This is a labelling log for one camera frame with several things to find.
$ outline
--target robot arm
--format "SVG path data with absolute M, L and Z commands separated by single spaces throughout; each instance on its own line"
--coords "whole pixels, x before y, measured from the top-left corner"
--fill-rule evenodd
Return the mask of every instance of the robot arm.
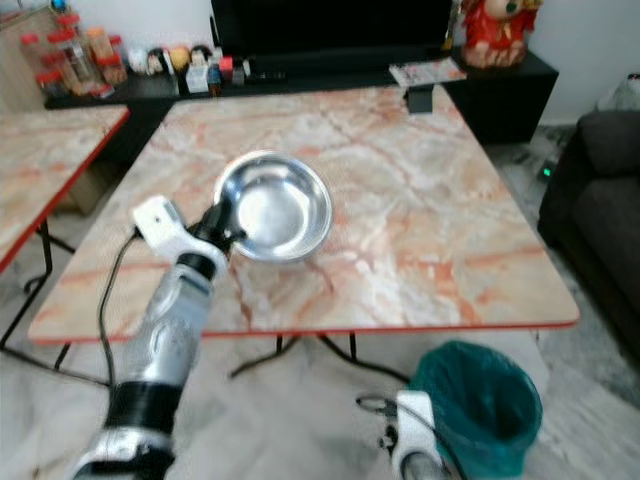
M 230 242 L 212 209 L 190 235 L 171 202 L 138 207 L 138 230 L 154 252 L 174 262 L 158 285 L 124 352 L 107 418 L 73 479 L 160 479 L 174 460 L 171 434 L 213 300 L 214 277 L 226 271 Z

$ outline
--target white robot part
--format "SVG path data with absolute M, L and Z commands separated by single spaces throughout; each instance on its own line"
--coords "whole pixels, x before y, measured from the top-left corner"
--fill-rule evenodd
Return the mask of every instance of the white robot part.
M 442 466 L 442 458 L 436 449 L 436 437 L 418 419 L 407 413 L 403 405 L 422 417 L 435 428 L 431 398 L 426 392 L 401 390 L 396 396 L 398 406 L 398 441 L 391 456 L 391 468 L 397 478 L 404 478 L 405 460 L 416 453 L 428 455 L 433 462 Z
M 184 227 L 177 207 L 162 195 L 147 199 L 133 210 L 136 227 L 155 253 L 175 263 L 183 253 L 197 253 L 213 262 L 216 278 L 227 271 L 227 258 L 214 245 L 193 237 Z

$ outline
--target floor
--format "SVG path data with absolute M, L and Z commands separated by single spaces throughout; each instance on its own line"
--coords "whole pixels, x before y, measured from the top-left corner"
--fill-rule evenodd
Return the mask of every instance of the floor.
M 536 180 L 545 159 L 557 159 L 571 132 L 541 128 L 531 144 L 488 148 L 503 179 L 533 225 L 544 193 Z M 50 228 L 78 245 L 92 218 L 57 215 Z M 474 333 L 464 339 L 510 355 L 532 377 L 545 416 L 523 478 L 636 479 L 640 467 L 640 368 L 592 304 L 562 258 L 551 258 L 581 310 L 579 324 L 553 332 Z M 68 256 L 54 251 L 54 276 Z M 2 326 L 23 300 L 20 289 L 42 268 L 31 240 L 0 275 Z M 46 289 L 52 288 L 55 279 Z M 39 304 L 31 308 L 32 316 Z M 54 347 L 26 340 L 28 318 L 12 344 L 53 360 Z M 359 354 L 412 372 L 425 351 L 451 335 L 359 337 Z M 344 338 L 336 341 L 345 345 Z M 176 423 L 178 459 L 170 479 L 391 479 L 388 457 L 377 447 L 383 424 L 354 406 L 359 393 L 393 394 L 399 385 L 361 372 L 305 340 L 284 361 L 230 382 L 226 373 L 243 359 L 268 352 L 268 339 L 211 340 L 203 344 Z M 115 345 L 116 362 L 121 353 Z M 72 347 L 64 364 L 104 375 L 96 345 Z M 0 358 L 0 478 L 64 478 L 99 427 L 106 409 L 103 389 Z

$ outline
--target television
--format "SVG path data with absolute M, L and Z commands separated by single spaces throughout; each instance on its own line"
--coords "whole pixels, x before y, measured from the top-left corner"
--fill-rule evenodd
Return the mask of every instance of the television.
M 451 5 L 452 0 L 212 0 L 227 55 L 348 57 L 356 63 L 384 57 L 386 65 L 439 49 Z

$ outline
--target small figurine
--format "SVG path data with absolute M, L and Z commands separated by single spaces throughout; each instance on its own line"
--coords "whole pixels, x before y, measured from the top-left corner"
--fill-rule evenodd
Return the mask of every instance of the small figurine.
M 533 31 L 543 0 L 464 0 L 466 63 L 473 67 L 510 67 L 522 62 L 525 32 Z
M 127 58 L 131 70 L 139 75 L 147 74 L 147 51 L 144 48 L 130 48 Z
M 154 48 L 149 52 L 147 57 L 147 75 L 156 75 L 158 73 L 171 73 L 165 57 L 165 51 L 162 48 Z
M 211 49 L 206 45 L 196 45 L 191 49 L 191 65 L 194 67 L 206 67 L 211 58 Z
M 182 73 L 187 69 L 190 57 L 191 55 L 189 54 L 189 49 L 187 47 L 173 47 L 169 50 L 171 65 L 173 65 L 173 69 L 176 73 Z

